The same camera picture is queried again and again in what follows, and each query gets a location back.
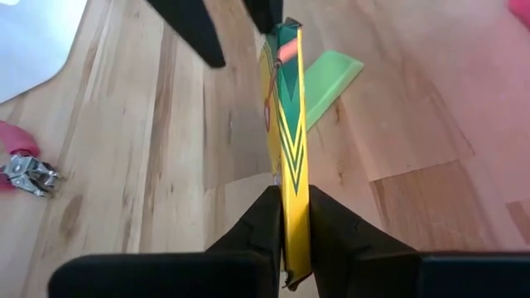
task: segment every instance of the light green plastic tab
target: light green plastic tab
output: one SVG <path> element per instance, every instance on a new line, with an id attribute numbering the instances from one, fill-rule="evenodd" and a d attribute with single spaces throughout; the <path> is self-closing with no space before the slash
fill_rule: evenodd
<path id="1" fill-rule="evenodd" d="M 334 50 L 327 50 L 305 73 L 306 130 L 348 87 L 364 64 Z"/>

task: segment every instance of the red object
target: red object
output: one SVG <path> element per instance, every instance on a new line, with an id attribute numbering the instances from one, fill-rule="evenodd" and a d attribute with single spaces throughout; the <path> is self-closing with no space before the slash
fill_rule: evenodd
<path id="1" fill-rule="evenodd" d="M 31 134 L 5 121 L 0 121 L 0 140 L 2 140 L 7 152 L 11 155 L 20 153 L 37 157 L 41 153 Z M 0 190 L 11 190 L 14 188 L 15 186 L 9 182 L 6 175 L 0 175 Z"/>
<path id="2" fill-rule="evenodd" d="M 508 6 L 530 28 L 530 0 L 508 0 Z"/>

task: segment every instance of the wooden floor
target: wooden floor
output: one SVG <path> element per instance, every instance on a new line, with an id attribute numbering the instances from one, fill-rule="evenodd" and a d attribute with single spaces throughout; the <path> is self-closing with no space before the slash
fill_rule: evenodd
<path id="1" fill-rule="evenodd" d="M 65 68 L 0 106 L 67 177 L 53 199 L 1 195 L 1 297 L 45 296 L 88 253 L 202 250 L 271 183 L 262 40 L 239 0 L 206 3 L 223 70 L 143 0 L 89 0 Z M 285 12 L 304 24 L 306 66 L 328 49 L 365 63 L 309 132 L 312 184 L 415 248 L 530 248 L 530 32 L 504 1 Z M 295 294 L 315 295 L 311 281 Z"/>

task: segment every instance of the metal clip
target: metal clip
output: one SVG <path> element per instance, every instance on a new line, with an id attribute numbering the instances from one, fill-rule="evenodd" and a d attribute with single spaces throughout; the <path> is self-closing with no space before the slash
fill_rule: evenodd
<path id="1" fill-rule="evenodd" d="M 50 164 L 33 156 L 15 154 L 0 171 L 15 187 L 39 197 L 50 197 L 55 183 L 60 179 L 59 172 Z"/>

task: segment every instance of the green plastic piece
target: green plastic piece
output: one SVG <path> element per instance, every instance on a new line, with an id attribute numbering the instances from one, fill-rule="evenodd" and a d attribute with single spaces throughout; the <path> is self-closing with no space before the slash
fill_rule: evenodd
<path id="1" fill-rule="evenodd" d="M 330 105 L 363 69 L 364 64 L 334 50 L 327 50 L 306 70 L 306 130 L 322 117 Z"/>

